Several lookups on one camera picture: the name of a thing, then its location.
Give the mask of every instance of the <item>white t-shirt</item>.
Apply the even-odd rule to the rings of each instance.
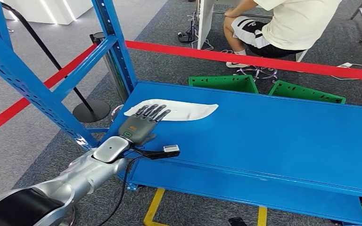
[[[272,45],[287,50],[305,50],[321,37],[341,0],[254,0],[274,17],[263,29]]]

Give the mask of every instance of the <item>sock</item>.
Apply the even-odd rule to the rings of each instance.
[[[235,54],[238,54],[238,55],[245,55],[246,56],[246,51],[245,49],[241,50],[241,51],[234,51]]]

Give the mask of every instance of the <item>black and white shorts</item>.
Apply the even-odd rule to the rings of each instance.
[[[264,25],[266,24],[247,16],[239,16],[232,22],[231,27],[234,30],[234,38],[246,43],[250,51],[262,57],[280,58],[304,51],[286,50],[273,46],[263,36]]]

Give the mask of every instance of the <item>red barrier rope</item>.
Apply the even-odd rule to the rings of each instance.
[[[44,82],[47,88],[52,88],[56,85],[60,80],[66,77],[70,72],[72,72],[95,48],[96,44],[93,44],[84,52],[82,52],[79,56],[73,59],[70,63],[68,63],[62,70],[58,71],[52,77]],[[0,127],[17,115],[20,111],[25,109],[30,104],[26,98],[21,98],[19,101],[14,103],[12,106],[7,108],[5,111],[0,113]]]
[[[337,76],[362,80],[362,69],[341,68],[329,65],[318,65],[311,63],[294,62],[288,60],[278,60],[270,58],[262,58],[256,56],[241,56],[230,53],[221,53],[214,51],[205,51],[192,48],[167,46],[139,41],[125,41],[128,48],[146,50],[157,53],[172,54],[183,57],[193,57],[206,60],[215,60],[223,62],[235,62],[247,65],[255,65],[261,67],[277,68],[286,71],[305,72],[313,74],[321,74],[328,76]]]

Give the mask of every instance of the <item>robot finger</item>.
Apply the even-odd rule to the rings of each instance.
[[[149,118],[150,118],[150,119],[155,118],[155,117],[157,116],[157,114],[159,114],[159,112],[161,112],[165,107],[167,107],[167,106],[166,106],[166,105],[162,105],[162,106],[156,108],[156,110],[154,110],[154,111],[152,112],[152,114],[149,115]]]
[[[167,109],[165,110],[163,113],[161,113],[156,119],[155,121],[156,122],[160,122],[166,115],[168,115],[168,113],[170,113],[171,110],[170,109]]]
[[[153,109],[155,109],[157,106],[159,106],[158,104],[154,104],[154,105],[152,105],[152,106],[150,106],[145,112],[144,112],[144,114],[143,114],[143,116],[148,116],[152,111],[153,111]]]
[[[137,112],[135,113],[136,116],[139,116],[140,114],[142,114],[145,109],[147,109],[149,107],[149,105],[144,105],[142,106],[140,109],[137,110]]]

